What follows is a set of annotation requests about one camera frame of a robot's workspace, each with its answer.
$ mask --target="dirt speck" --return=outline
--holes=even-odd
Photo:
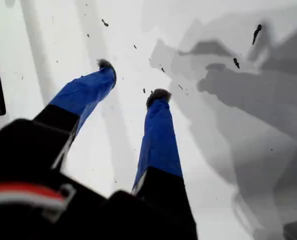
[[[102,20],[101,20],[103,23],[104,23],[104,25],[105,25],[105,27],[108,27],[109,25],[104,21],[104,19],[102,18]]]
[[[240,64],[239,64],[239,62],[238,62],[238,60],[237,60],[236,58],[233,58],[233,62],[234,62],[234,64],[235,64],[235,66],[236,66],[238,69],[240,69]]]
[[[261,24],[257,25],[257,28],[256,28],[256,30],[253,33],[253,42],[252,42],[252,45],[255,44],[255,40],[257,39],[257,36],[258,36],[258,34],[259,34],[259,32],[261,30],[262,30],[262,25]]]

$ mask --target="red stripe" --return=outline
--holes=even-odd
[[[0,193],[2,192],[25,192],[42,195],[48,198],[64,200],[63,196],[48,187],[26,183],[26,182],[7,182],[0,183]]]

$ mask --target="white stripe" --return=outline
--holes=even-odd
[[[64,210],[66,208],[66,204],[63,200],[51,197],[19,191],[8,191],[0,193],[0,205],[15,203],[26,203],[33,206],[57,210]]]

